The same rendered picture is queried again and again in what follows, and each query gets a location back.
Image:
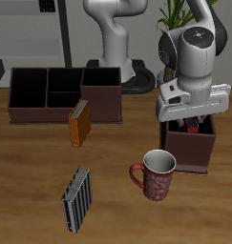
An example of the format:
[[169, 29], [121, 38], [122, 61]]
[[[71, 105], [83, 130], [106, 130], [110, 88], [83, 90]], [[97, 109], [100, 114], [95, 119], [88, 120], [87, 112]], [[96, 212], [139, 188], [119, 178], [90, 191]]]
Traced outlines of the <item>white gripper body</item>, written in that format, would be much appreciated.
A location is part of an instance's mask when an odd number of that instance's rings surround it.
[[160, 122], [166, 122], [170, 120], [225, 112], [229, 106], [230, 92], [231, 87], [227, 84], [214, 85], [211, 87], [208, 100], [198, 105], [167, 105], [160, 95], [156, 104], [156, 115]]

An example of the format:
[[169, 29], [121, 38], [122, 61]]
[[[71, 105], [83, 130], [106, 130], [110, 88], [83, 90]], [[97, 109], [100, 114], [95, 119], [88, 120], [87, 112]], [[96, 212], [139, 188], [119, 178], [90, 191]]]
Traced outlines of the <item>red book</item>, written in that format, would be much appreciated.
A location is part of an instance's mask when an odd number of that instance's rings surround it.
[[181, 126], [179, 127], [180, 132], [190, 132], [190, 133], [198, 133], [199, 132], [199, 124], [195, 117], [185, 118], [188, 123], [188, 127]]

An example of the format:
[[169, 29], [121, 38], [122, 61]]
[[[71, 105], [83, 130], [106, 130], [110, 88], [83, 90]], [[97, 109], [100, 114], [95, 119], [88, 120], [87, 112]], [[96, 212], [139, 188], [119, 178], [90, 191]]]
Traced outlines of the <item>small dark brown desk caddy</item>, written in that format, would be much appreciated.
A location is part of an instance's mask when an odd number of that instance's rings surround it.
[[204, 118], [198, 133], [180, 132], [177, 121], [159, 123], [159, 148], [176, 158], [175, 173], [208, 175], [216, 137], [212, 115]]

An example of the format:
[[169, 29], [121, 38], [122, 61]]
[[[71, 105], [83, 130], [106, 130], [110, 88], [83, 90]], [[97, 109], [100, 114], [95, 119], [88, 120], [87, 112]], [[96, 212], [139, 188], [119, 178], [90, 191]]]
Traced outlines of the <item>wide dark brown desk caddy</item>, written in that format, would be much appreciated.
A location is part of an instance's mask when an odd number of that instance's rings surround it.
[[13, 68], [8, 110], [12, 124], [67, 123], [79, 99], [93, 123], [119, 123], [118, 68]]

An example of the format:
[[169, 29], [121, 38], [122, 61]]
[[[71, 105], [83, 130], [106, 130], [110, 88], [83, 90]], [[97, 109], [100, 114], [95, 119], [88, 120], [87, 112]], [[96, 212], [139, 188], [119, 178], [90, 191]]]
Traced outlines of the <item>orange book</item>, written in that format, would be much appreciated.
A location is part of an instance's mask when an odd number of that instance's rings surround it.
[[72, 147], [80, 149], [91, 130], [90, 103], [79, 99], [69, 114], [69, 128]]

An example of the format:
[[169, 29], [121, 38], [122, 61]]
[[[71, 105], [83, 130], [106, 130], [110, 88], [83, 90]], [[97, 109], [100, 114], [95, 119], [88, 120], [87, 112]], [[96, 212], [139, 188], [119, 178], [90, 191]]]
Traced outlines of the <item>dark grey striped book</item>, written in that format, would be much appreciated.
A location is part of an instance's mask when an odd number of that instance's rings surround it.
[[77, 233], [93, 202], [91, 171], [78, 167], [61, 200], [67, 230]]

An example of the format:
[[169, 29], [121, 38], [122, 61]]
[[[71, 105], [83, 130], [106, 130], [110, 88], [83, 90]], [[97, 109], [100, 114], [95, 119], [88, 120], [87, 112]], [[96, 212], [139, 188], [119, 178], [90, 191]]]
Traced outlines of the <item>red patterned mug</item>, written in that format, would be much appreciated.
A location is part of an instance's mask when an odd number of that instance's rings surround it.
[[[176, 158], [164, 150], [151, 150], [143, 157], [143, 163], [130, 167], [130, 177], [152, 201], [163, 200], [168, 194], [173, 171], [177, 166]], [[143, 181], [134, 176], [135, 170], [143, 172]]]

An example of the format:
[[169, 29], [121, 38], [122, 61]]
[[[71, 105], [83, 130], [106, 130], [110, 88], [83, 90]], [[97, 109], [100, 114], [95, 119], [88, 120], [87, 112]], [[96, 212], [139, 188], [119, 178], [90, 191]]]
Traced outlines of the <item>white shelf unit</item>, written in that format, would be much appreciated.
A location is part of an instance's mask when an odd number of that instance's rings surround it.
[[57, 0], [0, 0], [0, 59], [12, 67], [65, 67]]

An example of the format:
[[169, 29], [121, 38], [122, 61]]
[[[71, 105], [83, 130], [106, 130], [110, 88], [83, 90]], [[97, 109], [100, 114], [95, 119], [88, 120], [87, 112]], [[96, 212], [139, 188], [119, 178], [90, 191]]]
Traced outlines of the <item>flat black base plate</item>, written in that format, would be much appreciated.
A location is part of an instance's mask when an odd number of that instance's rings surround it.
[[98, 60], [92, 59], [87, 63], [83, 76], [84, 86], [121, 86], [122, 94], [144, 94], [150, 92], [156, 84], [155, 76], [145, 68], [140, 59], [132, 60], [136, 73], [129, 81], [120, 83], [119, 69], [102, 69]]

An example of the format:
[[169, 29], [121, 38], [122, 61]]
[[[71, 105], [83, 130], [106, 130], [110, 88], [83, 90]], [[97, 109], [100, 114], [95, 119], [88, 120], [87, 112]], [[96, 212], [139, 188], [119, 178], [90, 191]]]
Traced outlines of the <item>black upright post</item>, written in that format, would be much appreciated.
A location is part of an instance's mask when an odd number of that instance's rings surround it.
[[71, 56], [70, 37], [69, 37], [69, 29], [68, 29], [67, 11], [66, 11], [66, 0], [57, 0], [57, 5], [59, 11], [59, 22], [60, 22], [65, 67], [70, 68], [72, 66], [72, 56]]

